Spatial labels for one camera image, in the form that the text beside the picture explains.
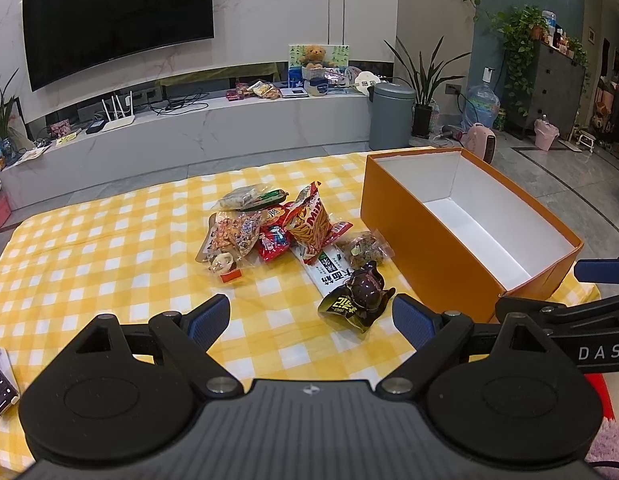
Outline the small red snack packet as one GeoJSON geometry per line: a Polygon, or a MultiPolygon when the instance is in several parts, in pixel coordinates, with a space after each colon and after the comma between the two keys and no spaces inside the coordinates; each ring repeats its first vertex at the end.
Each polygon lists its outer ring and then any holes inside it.
{"type": "Polygon", "coordinates": [[[263,226],[259,231],[256,249],[264,262],[283,255],[291,246],[291,237],[282,226],[263,226]]]}

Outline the clear bag mixed nuts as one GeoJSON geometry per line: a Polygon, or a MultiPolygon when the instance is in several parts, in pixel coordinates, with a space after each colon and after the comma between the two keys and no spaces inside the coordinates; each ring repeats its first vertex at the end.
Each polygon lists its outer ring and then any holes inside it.
{"type": "Polygon", "coordinates": [[[381,264],[394,256],[393,249],[379,231],[346,233],[335,245],[353,269],[360,269],[371,261],[381,264]]]}

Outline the peanut snack clear bag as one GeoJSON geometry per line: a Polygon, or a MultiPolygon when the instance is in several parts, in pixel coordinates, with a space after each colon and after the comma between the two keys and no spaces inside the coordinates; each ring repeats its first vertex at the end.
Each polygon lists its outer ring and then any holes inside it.
{"type": "Polygon", "coordinates": [[[234,262],[244,259],[254,248],[264,222],[262,211],[217,211],[207,220],[204,242],[195,261],[212,263],[222,255],[234,262]]]}

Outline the Mimi fries snack bag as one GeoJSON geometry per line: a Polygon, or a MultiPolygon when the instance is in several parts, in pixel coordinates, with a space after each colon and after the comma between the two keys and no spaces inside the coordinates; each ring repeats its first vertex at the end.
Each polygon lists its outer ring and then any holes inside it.
{"type": "Polygon", "coordinates": [[[353,227],[349,221],[332,221],[320,197],[320,184],[314,181],[305,186],[288,206],[282,221],[283,229],[292,236],[300,252],[300,260],[307,264],[353,227]]]}

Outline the blue water jug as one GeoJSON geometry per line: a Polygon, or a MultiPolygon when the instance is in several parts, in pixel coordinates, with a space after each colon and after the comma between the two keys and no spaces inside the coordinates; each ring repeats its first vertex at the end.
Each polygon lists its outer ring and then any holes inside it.
{"type": "Polygon", "coordinates": [[[500,101],[492,87],[482,82],[470,88],[466,94],[461,127],[468,131],[473,125],[480,124],[492,128],[500,110],[500,101]]]}

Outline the red cartoon noodle snack bag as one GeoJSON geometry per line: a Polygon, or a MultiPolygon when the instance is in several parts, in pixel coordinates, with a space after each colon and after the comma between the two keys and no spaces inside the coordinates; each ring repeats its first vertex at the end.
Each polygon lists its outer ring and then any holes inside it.
{"type": "Polygon", "coordinates": [[[262,226],[269,228],[270,226],[280,226],[284,228],[291,219],[290,214],[294,209],[292,202],[286,204],[279,204],[266,209],[262,213],[262,226]]]}

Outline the black yellow snack packet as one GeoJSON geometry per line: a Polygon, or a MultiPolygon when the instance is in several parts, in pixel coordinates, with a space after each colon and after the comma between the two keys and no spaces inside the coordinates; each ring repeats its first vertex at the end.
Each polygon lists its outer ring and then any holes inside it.
{"type": "Polygon", "coordinates": [[[353,271],[349,279],[321,300],[318,312],[344,318],[349,324],[366,333],[387,310],[396,289],[386,288],[375,261],[369,261],[353,271]]]}

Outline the dark grey cabinet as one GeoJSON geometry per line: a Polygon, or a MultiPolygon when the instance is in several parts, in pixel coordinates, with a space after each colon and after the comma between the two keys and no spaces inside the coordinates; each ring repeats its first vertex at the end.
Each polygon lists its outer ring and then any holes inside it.
{"type": "Polygon", "coordinates": [[[523,76],[526,90],[515,90],[513,79],[506,79],[505,129],[522,138],[532,134],[534,122],[545,116],[560,134],[567,134],[579,110],[585,68],[540,41],[533,42],[532,53],[532,63],[523,76]]]}

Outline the orange cardboard box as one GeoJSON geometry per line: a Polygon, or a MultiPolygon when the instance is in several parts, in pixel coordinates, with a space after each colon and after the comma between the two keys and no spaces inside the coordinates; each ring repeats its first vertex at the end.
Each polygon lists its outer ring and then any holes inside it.
{"type": "Polygon", "coordinates": [[[584,247],[542,203],[464,148],[373,153],[360,218],[436,312],[485,323],[503,297],[546,300],[584,247]]]}

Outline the clear bag white candies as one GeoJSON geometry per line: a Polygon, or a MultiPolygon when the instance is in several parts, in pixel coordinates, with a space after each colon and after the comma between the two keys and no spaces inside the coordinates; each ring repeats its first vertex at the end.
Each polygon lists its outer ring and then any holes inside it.
{"type": "Polygon", "coordinates": [[[234,188],[222,196],[214,208],[216,210],[247,210],[256,204],[269,191],[267,184],[252,184],[234,188]]]}

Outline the green sausage stick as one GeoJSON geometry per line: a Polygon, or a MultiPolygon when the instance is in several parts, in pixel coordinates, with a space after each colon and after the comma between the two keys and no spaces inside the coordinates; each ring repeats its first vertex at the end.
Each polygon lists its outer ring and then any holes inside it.
{"type": "Polygon", "coordinates": [[[274,205],[283,203],[288,197],[288,192],[283,191],[281,188],[277,190],[269,191],[259,196],[257,200],[254,200],[250,204],[251,208],[267,208],[274,205]]]}

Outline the black curved television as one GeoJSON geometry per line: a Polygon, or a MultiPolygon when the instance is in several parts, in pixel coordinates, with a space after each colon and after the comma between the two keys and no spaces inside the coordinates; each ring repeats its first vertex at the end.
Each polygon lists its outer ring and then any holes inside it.
{"type": "Polygon", "coordinates": [[[157,48],[214,37],[213,0],[23,0],[32,90],[157,48]]]}

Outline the snack packets on console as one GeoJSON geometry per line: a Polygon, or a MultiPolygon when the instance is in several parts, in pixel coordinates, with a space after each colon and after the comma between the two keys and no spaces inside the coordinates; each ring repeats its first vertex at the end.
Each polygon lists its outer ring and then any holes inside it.
{"type": "Polygon", "coordinates": [[[274,84],[263,80],[255,81],[253,84],[237,82],[236,87],[226,91],[226,99],[228,101],[239,101],[248,98],[277,100],[282,98],[282,93],[274,84]]]}

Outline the pink bucket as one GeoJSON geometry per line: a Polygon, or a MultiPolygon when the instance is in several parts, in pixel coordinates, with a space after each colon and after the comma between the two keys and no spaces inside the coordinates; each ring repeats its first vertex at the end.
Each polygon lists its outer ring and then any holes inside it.
{"type": "Polygon", "coordinates": [[[544,152],[548,152],[551,149],[553,142],[555,142],[560,135],[560,130],[543,118],[535,120],[534,132],[535,145],[544,152]]]}

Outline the white green noodle packet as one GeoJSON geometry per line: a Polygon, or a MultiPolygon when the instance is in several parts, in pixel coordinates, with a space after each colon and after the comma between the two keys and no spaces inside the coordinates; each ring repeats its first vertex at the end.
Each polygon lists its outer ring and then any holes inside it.
{"type": "Polygon", "coordinates": [[[343,286],[354,272],[337,246],[326,247],[313,263],[303,263],[303,267],[321,297],[343,286]]]}

